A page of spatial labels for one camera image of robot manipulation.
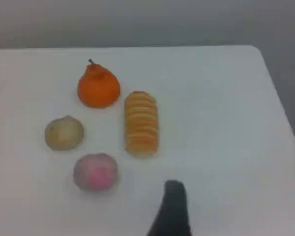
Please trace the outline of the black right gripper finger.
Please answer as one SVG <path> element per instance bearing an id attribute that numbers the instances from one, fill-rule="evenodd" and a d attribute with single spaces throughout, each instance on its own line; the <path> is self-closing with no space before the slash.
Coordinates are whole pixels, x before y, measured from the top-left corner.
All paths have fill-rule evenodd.
<path id="1" fill-rule="evenodd" d="M 148 236 L 190 236 L 191 227 L 184 184 L 178 180 L 164 183 L 164 194 Z"/>

